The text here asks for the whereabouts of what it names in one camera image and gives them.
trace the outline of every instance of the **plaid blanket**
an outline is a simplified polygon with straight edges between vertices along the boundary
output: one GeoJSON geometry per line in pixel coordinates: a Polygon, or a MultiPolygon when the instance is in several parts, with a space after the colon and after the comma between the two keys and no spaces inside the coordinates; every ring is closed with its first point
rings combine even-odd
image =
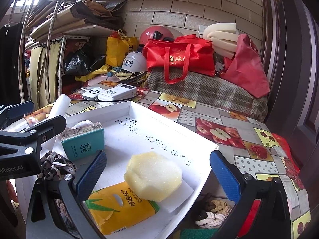
{"type": "MultiPolygon", "coordinates": [[[[182,69],[170,68],[170,79],[181,75],[182,69]]],[[[242,113],[261,122],[268,112],[267,97],[257,99],[226,80],[195,72],[189,72],[185,80],[171,85],[164,80],[164,68],[153,68],[145,88],[242,113]]]]}

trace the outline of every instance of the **black garment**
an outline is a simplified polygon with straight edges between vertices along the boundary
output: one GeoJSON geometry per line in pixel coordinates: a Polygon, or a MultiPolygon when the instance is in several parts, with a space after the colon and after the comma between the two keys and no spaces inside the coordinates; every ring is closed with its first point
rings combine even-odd
{"type": "MultiPolygon", "coordinates": [[[[22,24],[0,29],[0,105],[21,102],[18,81],[18,54],[22,24]]],[[[22,83],[25,100],[28,99],[24,53],[22,55],[22,83]]]]}

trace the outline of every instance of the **green scouring pad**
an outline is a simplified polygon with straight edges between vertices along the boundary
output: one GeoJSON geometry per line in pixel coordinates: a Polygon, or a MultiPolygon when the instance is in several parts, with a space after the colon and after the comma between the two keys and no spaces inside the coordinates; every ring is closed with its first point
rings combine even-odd
{"type": "Polygon", "coordinates": [[[177,231],[173,239],[210,239],[218,229],[183,229],[177,231]]]}

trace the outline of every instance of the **red tote bag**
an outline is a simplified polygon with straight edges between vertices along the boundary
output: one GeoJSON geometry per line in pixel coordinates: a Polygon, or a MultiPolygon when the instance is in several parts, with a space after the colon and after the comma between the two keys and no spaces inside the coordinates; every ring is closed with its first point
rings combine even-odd
{"type": "Polygon", "coordinates": [[[240,86],[256,98],[270,92],[257,47],[247,34],[239,35],[234,59],[224,58],[224,62],[225,69],[220,72],[222,79],[240,86]]]}
{"type": "Polygon", "coordinates": [[[147,69],[164,67],[165,81],[175,84],[184,80],[188,71],[214,76],[212,42],[188,35],[177,38],[174,42],[149,39],[143,48],[147,69]],[[179,78],[169,79],[169,68],[183,69],[179,78]]]}

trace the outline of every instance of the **teal box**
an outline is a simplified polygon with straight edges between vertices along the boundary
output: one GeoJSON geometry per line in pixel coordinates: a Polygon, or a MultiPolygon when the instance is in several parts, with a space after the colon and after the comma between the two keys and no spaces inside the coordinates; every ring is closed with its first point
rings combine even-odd
{"type": "Polygon", "coordinates": [[[79,127],[61,134],[61,142],[70,161],[104,150],[104,128],[97,122],[86,127],[79,127]]]}

